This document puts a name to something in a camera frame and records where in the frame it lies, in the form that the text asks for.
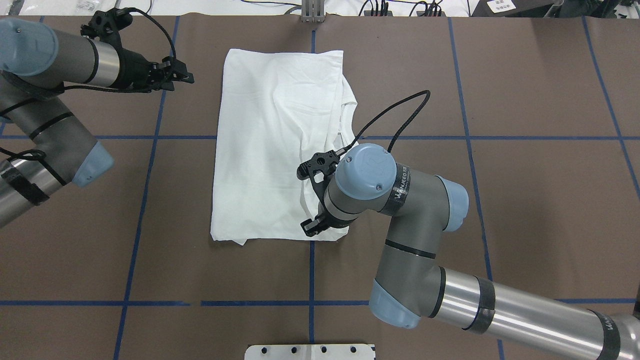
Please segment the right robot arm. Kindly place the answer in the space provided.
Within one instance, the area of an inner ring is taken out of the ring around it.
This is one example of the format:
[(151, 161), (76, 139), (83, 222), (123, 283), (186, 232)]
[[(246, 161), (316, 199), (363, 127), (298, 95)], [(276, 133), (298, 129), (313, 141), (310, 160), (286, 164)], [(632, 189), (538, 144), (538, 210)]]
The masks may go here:
[(319, 342), (381, 359), (639, 358), (639, 199), (612, 141), (402, 141), (323, 191)]

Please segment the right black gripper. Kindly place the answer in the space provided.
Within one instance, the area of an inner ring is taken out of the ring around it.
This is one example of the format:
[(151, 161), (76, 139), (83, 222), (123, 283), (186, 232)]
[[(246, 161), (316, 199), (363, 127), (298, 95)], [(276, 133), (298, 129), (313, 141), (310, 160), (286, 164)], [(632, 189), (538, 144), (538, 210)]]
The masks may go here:
[(334, 205), (328, 187), (320, 196), (317, 210), (314, 219), (309, 218), (300, 223), (302, 231), (309, 238), (315, 237), (329, 228), (346, 228), (357, 218), (356, 214), (347, 213)]

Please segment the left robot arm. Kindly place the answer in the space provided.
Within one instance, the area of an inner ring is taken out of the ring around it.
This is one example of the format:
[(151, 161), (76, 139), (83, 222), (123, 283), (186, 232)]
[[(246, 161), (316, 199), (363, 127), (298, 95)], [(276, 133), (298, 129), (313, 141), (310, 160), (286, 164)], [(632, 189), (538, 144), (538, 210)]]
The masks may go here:
[(159, 62), (122, 45), (120, 31), (135, 13), (149, 17), (135, 7), (97, 11), (78, 35), (16, 17), (1, 20), (1, 122), (34, 143), (20, 152), (1, 150), (2, 227), (67, 184), (86, 187), (114, 166), (105, 146), (60, 100), (64, 92), (148, 94), (194, 83), (164, 27), (171, 54)]

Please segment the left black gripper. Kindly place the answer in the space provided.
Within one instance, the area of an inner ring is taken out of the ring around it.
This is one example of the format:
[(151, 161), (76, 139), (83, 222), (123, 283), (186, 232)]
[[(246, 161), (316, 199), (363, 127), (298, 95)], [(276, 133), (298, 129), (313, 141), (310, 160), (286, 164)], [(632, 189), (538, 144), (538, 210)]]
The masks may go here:
[(118, 50), (118, 56), (119, 90), (174, 92), (176, 90), (175, 84), (195, 83), (194, 76), (188, 73), (186, 64), (176, 57), (165, 57), (159, 63), (149, 61), (143, 55), (125, 48)]

